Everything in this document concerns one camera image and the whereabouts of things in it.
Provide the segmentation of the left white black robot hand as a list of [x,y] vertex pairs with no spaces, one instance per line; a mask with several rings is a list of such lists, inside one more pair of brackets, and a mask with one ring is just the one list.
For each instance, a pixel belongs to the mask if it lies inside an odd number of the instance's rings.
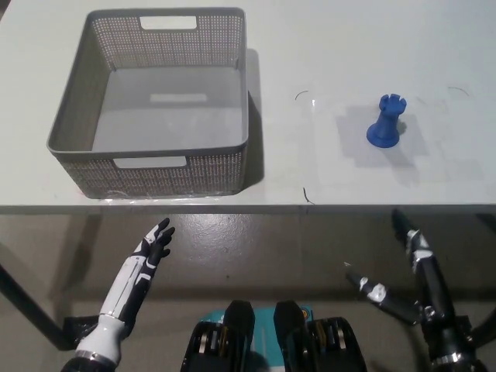
[[165,218],[155,225],[125,259],[104,300],[100,313],[119,320],[128,336],[150,289],[160,261],[167,257],[175,228]]

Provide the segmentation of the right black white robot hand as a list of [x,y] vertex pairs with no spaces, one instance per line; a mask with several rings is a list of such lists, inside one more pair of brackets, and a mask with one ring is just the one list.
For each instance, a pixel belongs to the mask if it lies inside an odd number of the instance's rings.
[[405,248],[420,299],[406,301],[392,294],[383,284],[351,270],[346,272],[346,279],[382,312],[407,325],[420,325],[432,365],[469,360],[474,352],[457,321],[449,289],[433,250],[421,229],[403,212],[393,210],[391,221],[396,237]]

